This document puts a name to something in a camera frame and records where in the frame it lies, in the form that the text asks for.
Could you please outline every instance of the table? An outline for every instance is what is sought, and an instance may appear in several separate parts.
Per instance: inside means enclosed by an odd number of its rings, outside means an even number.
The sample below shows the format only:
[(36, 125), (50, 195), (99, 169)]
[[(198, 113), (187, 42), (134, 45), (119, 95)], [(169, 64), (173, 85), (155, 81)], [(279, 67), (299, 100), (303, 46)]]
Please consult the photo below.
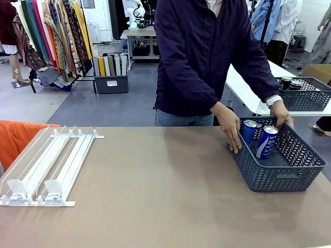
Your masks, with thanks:
[[(295, 75), (284, 70), (283, 68), (277, 66), (276, 64), (269, 61), (270, 68), (273, 76), (291, 76)], [(270, 110), (265, 103), (261, 102), (260, 98), (253, 93), (248, 84), (239, 75), (239, 73), (231, 65), (229, 68), (226, 85), (230, 88), (231, 92), (229, 94), (229, 105), (233, 101), (233, 94), (238, 97), (238, 99), (255, 115), (270, 116)], [(322, 112), (290, 112), (291, 116), (331, 116), (331, 101), (326, 106), (325, 110)]]
[[(131, 70), (132, 60), (134, 59), (159, 59), (159, 55), (154, 55), (153, 42), (156, 40), (156, 33), (153, 29), (127, 29), (124, 30), (122, 35), (126, 35), (128, 38), (128, 54), (129, 54), (129, 70)], [(148, 56), (134, 56), (132, 51), (132, 42), (134, 36), (149, 36), (150, 51)]]
[(0, 207), (2, 247), (331, 244), (331, 184), (322, 174), (307, 192), (254, 193), (219, 127), (97, 130), (105, 138), (94, 141), (69, 195), (76, 205)]

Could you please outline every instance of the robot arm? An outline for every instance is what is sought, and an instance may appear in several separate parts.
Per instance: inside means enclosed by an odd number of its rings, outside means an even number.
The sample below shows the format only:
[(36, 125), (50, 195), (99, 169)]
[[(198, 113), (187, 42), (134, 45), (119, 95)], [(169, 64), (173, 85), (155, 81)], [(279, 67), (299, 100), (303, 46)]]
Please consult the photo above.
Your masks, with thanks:
[(128, 8), (128, 14), (130, 16), (130, 24), (131, 28), (137, 28), (137, 21), (143, 20), (145, 16), (145, 9), (140, 0), (130, 0), (132, 8)]

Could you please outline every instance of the jacket sleeve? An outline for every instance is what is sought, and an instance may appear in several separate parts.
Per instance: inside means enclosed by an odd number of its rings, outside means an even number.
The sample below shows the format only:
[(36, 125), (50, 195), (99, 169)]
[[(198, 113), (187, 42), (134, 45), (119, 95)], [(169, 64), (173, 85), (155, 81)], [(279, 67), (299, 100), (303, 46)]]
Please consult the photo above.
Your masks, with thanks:
[(266, 98), (279, 94), (279, 85), (273, 77), (268, 60), (254, 38), (246, 6), (239, 23), (239, 36), (232, 57), (234, 69), (243, 77), (252, 91), (265, 102)]
[(280, 33), (284, 27), (288, 26), (293, 21), (293, 19), (296, 19), (301, 12), (301, 8), (302, 2), (300, 1), (286, 2), (282, 6), (279, 18), (280, 21), (278, 22), (275, 31)]
[(185, 54), (185, 41), (171, 0), (158, 1), (155, 31), (165, 73), (171, 84), (188, 102), (209, 110), (219, 99), (214, 90), (190, 67)]

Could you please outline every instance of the white wall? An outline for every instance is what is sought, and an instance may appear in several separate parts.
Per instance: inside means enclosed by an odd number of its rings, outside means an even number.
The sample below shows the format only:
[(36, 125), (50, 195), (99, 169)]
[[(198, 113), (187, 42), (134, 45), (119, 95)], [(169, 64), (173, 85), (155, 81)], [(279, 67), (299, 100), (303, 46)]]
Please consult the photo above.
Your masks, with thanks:
[(320, 24), (324, 14), (330, 6), (331, 0), (303, 0), (303, 7), (299, 16), (302, 24), (298, 28), (304, 30), (304, 36), (307, 37), (305, 50), (311, 52), (320, 32), (317, 26)]

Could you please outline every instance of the mannequin leg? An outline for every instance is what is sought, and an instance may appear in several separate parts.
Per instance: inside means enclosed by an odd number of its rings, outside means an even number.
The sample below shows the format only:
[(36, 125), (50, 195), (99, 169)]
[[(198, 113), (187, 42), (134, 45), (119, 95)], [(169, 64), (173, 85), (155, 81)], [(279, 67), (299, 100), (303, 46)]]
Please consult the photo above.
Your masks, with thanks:
[(12, 69), (12, 78), (17, 80), (20, 83), (25, 83), (25, 84), (29, 83), (29, 81), (24, 80), (22, 78), (18, 53), (14, 54), (14, 55), (10, 55), (9, 61), (10, 61), (11, 69)]

